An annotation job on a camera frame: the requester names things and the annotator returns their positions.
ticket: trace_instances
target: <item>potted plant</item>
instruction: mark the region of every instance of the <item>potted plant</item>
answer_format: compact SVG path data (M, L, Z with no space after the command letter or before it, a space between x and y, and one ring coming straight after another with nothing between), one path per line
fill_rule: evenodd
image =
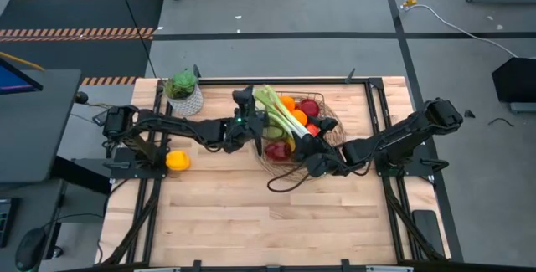
M203 107L203 95L198 86L199 70L194 65L193 69L186 68L166 80L164 92L167 101L180 115L193 115Z

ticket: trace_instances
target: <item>orange and black striped tape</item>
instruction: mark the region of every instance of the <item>orange and black striped tape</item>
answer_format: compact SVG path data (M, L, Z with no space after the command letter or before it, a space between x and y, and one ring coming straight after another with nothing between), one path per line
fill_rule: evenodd
M152 39L154 28L139 28L140 35ZM139 38L136 28L51 28L0 29L0 42L87 41Z
M132 85L138 76L108 76L84 78L82 85Z

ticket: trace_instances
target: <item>celery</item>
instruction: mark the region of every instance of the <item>celery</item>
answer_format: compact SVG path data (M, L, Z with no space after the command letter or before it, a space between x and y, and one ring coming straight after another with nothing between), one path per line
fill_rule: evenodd
M290 121L292 128L295 130L296 134L302 138L304 135L309 134L309 131L303 126L300 121L294 117L291 112L283 105L279 95L270 87L270 85L265 85L265 91L272 100L273 104L277 109L285 116L285 118Z
M255 90L254 97L265 106L268 116L277 122L290 137L292 137L292 132L300 138L309 134L309 131L281 103L279 96L269 85L266 85L263 90Z

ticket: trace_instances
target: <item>monitor screen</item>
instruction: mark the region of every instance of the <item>monitor screen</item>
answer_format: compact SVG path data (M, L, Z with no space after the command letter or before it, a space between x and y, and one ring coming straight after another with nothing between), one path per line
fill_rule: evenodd
M41 85L0 59L0 95L41 89Z

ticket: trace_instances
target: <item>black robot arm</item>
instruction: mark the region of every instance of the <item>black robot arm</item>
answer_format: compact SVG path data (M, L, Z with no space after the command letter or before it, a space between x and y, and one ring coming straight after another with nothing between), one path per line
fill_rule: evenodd
M255 140L260 154L260 138L268 119L264 111L255 110L253 86L234 91L233 100L238 104L234 117L205 121L189 121L139 110L133 105L112 107L108 110L103 135L109 147L120 143L134 151L136 159L150 165L163 164L165 150L145 141L143 132L159 132L194 139L209 151L224 150L227 153L239 150L247 141Z
M322 137L304 136L296 144L296 157L305 162L312 177L324 174L347 176L380 158L392 167L400 167L413 150L433 135L457 131L463 119L449 100L427 101L422 110L367 139L346 141L329 146Z

